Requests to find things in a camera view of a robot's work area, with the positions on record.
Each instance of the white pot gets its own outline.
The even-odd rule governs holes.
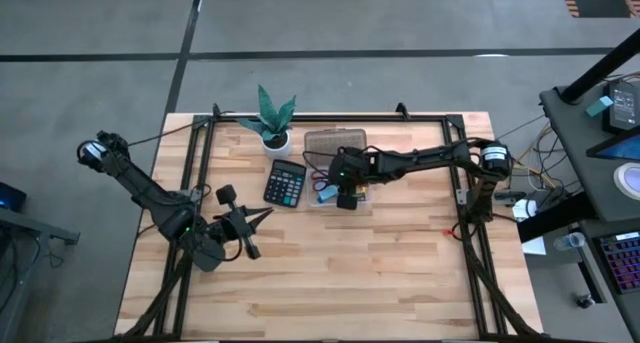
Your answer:
[[[287,131],[287,143],[278,149],[271,149],[267,147],[264,144],[264,141],[262,141],[262,147],[264,148],[264,153],[269,157],[269,159],[286,159],[291,154],[291,135],[289,134],[289,131]]]

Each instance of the wooden table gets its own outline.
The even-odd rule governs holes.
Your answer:
[[[463,115],[468,136],[493,137],[487,113]],[[192,117],[170,114],[164,130],[189,124]],[[364,128],[368,143],[381,149],[443,144],[435,123],[296,123],[293,128],[291,160],[300,163],[304,134],[328,128]],[[179,188],[188,137],[184,130],[162,138],[153,179],[165,189]],[[199,161],[196,154],[194,175]],[[216,123],[207,177],[214,190],[233,184],[238,204],[267,206],[262,194],[270,167],[257,134]],[[374,203],[357,211],[311,208],[303,194],[297,209],[275,207],[260,226],[254,242],[262,258],[252,261],[243,254],[210,273],[194,267],[183,339],[477,338],[462,246],[442,233],[457,221],[448,170],[416,172],[372,189]],[[226,209],[212,194],[202,213],[211,221]],[[145,213],[141,229],[150,224]],[[487,229],[501,289],[541,331],[516,226],[496,219]],[[158,292],[167,249],[155,230],[138,239],[116,333],[131,327]],[[226,249],[235,253],[237,245]],[[483,301],[494,327],[486,292]]]

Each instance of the gray floor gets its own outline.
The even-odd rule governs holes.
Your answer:
[[[192,0],[0,0],[0,55],[177,52]],[[194,52],[613,46],[634,19],[574,19],[563,0],[203,0]],[[570,83],[597,56],[190,62],[178,112],[255,111],[256,86],[299,111],[489,111],[496,134],[541,114],[540,90]],[[160,129],[174,62],[0,63],[0,181],[30,194],[26,212],[82,232],[65,264],[38,264],[21,341],[112,333],[139,209],[75,162],[100,130],[135,140]],[[634,60],[624,70],[640,69]],[[544,121],[505,141],[522,152]],[[150,171],[155,144],[133,151]],[[568,164],[556,175],[574,180]],[[528,185],[519,179],[515,187]],[[629,342],[611,304],[580,310],[577,267],[531,270],[545,331]]]

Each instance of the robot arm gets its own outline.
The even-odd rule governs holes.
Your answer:
[[[260,257],[260,251],[250,237],[273,211],[271,208],[236,206],[236,193],[232,186],[227,185],[217,190],[216,195],[220,204],[229,205],[230,211],[214,217],[216,221],[208,224],[197,213],[201,191],[195,190],[197,194],[192,197],[191,192],[163,189],[131,161],[127,141],[119,135],[101,131],[96,140],[80,144],[76,153],[80,164],[115,178],[131,194],[133,202],[149,210],[160,234],[189,253],[203,271],[212,271],[221,262],[239,255],[240,250],[236,257],[226,258],[222,246],[231,240],[239,240],[240,249],[244,246],[249,258]],[[247,216],[254,214],[261,215],[247,222]]]
[[[470,148],[480,149],[478,164],[471,160]],[[491,196],[496,184],[506,179],[510,171],[509,152],[499,142],[471,138],[409,153],[340,148],[329,166],[328,179],[339,187],[338,207],[355,209],[357,198],[353,193],[359,185],[386,184],[407,173],[450,166],[463,168],[478,179],[467,199],[471,202],[468,216],[491,220]]]

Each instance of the keyboard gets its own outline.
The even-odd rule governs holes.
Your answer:
[[[640,232],[599,238],[599,241],[618,293],[640,291]]]

